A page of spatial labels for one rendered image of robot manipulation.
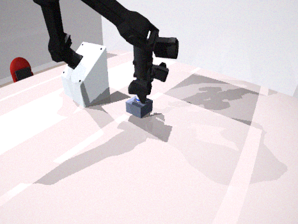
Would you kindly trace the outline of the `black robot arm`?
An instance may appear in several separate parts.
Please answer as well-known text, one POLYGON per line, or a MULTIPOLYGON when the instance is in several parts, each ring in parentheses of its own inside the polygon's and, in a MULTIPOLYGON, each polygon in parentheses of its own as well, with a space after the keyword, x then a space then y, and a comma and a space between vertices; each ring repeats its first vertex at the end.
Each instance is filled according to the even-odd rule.
MULTIPOLYGON (((138 12, 126 9, 116 0, 81 0, 116 26, 119 34, 133 45, 135 58, 177 59, 179 44, 176 37, 159 37, 159 29, 138 12), (147 38, 150 32, 149 38, 147 38)), ((33 0, 41 6, 49 33, 48 51, 52 61, 64 61, 74 69, 84 56, 71 49, 71 35, 64 33, 59 0, 33 0)), ((146 80, 166 82, 169 69, 166 63, 149 66, 146 80)))

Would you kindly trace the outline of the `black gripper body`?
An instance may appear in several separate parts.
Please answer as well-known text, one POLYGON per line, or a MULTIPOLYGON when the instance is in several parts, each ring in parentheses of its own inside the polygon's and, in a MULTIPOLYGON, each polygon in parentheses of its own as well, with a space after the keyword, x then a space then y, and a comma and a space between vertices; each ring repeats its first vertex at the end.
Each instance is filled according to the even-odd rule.
POLYGON ((150 95, 152 83, 146 80, 149 66, 153 66, 153 57, 151 58, 135 58, 132 62, 134 65, 133 80, 128 86, 128 93, 133 95, 150 95))

